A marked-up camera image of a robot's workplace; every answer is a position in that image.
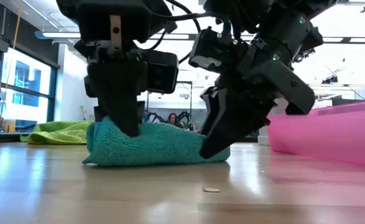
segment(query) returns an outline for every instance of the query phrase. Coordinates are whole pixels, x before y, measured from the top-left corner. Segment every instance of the woman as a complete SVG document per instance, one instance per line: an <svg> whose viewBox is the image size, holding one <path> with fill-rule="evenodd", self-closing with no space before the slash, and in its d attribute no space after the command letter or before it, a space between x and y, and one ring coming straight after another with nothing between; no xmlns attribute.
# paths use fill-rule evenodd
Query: woman
<svg viewBox="0 0 365 224"><path fill-rule="evenodd" d="M170 115L167 119L167 123L172 124L178 128L183 128L182 125L179 122L177 122L177 114L175 114L175 113L170 113Z"/></svg>

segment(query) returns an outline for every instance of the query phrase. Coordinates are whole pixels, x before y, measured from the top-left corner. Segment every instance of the wooden surface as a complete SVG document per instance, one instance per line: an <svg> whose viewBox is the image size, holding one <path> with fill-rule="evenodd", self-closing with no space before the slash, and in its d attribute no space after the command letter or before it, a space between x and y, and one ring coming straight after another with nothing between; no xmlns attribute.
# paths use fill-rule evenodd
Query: wooden surface
<svg viewBox="0 0 365 224"><path fill-rule="evenodd" d="M84 146L0 144L0 224L365 224L365 167L255 144L187 166L100 169L82 166L86 156Z"/></svg>

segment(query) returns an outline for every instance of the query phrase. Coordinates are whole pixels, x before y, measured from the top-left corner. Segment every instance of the teal towel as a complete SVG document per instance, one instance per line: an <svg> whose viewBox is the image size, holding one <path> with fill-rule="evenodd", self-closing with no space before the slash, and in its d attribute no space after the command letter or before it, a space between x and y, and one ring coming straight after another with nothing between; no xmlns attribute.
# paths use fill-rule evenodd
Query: teal towel
<svg viewBox="0 0 365 224"><path fill-rule="evenodd" d="M131 138L106 117L87 130L90 155L83 164L99 166L149 166L156 164L197 164L225 161L229 148L210 159L199 155L206 138L171 124L140 124L140 135Z"/></svg>

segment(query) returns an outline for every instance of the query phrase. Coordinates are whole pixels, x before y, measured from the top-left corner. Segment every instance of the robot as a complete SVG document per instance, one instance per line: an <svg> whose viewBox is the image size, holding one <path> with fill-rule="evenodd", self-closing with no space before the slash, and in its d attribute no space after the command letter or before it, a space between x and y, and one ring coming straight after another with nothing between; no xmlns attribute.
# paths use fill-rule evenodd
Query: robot
<svg viewBox="0 0 365 224"><path fill-rule="evenodd" d="M138 136L136 96L146 90L172 93L178 64L185 59L219 74L201 94L208 110L201 130L204 158L270 125L267 115L276 98L289 102L289 115L309 113L315 95L294 74L292 61L323 44L310 20L337 0L207 0L201 14L166 1L187 15L172 16L163 0L57 0L61 13L80 28L75 48L88 61L86 90L98 98L97 121L109 116L125 134ZM195 21L199 33L192 51L179 61L175 54L134 43L144 43L162 29L171 33L176 21L208 16L223 24L222 33L201 29ZM249 44L240 38L244 31L255 34Z"/></svg>

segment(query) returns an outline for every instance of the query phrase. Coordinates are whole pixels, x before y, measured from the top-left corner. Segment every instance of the pink plastic bin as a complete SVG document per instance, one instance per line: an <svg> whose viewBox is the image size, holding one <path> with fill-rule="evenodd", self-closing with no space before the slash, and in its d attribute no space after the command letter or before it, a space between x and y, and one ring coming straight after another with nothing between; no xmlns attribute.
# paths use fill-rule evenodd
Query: pink plastic bin
<svg viewBox="0 0 365 224"><path fill-rule="evenodd" d="M269 119L273 151L365 165L365 102Z"/></svg>

